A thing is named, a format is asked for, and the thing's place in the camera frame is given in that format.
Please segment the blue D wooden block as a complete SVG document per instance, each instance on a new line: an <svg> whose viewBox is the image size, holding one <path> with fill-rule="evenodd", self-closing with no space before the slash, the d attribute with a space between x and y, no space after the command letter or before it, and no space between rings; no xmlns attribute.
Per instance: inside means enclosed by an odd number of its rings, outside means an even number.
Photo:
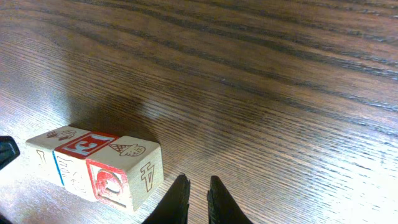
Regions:
<svg viewBox="0 0 398 224"><path fill-rule="evenodd" d="M71 126L62 126L28 139L25 144L35 167L35 173L55 185L63 187L63 180L55 160L54 150L62 144L77 139L89 131Z"/></svg>

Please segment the green-sided wooden block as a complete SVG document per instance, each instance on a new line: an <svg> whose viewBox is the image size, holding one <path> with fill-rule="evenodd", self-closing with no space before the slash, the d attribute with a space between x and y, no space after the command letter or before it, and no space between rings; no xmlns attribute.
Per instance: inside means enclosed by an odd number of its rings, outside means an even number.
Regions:
<svg viewBox="0 0 398 224"><path fill-rule="evenodd" d="M86 159L119 137L97 131L79 130L77 136L63 139L53 151L63 185L67 191L95 202Z"/></svg>

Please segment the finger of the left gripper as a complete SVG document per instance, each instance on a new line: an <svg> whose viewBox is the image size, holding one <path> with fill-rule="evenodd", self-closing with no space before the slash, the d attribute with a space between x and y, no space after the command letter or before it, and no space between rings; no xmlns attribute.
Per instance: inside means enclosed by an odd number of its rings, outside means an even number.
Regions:
<svg viewBox="0 0 398 224"><path fill-rule="evenodd" d="M0 169L6 167L20 155L20 150L11 136L0 136Z"/></svg>

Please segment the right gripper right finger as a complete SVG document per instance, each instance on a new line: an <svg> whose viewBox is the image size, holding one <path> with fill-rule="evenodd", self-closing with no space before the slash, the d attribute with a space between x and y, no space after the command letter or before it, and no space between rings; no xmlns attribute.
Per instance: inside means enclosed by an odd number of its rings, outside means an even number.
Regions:
<svg viewBox="0 0 398 224"><path fill-rule="evenodd" d="M207 201L209 224L252 224L216 175L211 176Z"/></svg>

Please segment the red Q wooden block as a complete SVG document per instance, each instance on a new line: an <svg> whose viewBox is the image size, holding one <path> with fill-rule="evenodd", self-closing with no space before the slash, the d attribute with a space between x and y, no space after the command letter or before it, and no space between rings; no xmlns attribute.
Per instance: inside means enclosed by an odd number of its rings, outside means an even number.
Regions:
<svg viewBox="0 0 398 224"><path fill-rule="evenodd" d="M159 143L123 136L86 158L95 198L135 212L164 181Z"/></svg>

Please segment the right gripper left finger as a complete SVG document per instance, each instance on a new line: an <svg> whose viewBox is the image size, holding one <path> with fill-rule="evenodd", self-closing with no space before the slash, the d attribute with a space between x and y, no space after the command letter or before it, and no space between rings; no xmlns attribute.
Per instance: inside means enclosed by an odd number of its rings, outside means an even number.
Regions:
<svg viewBox="0 0 398 224"><path fill-rule="evenodd" d="M142 224L187 224L189 198L190 181L180 174Z"/></svg>

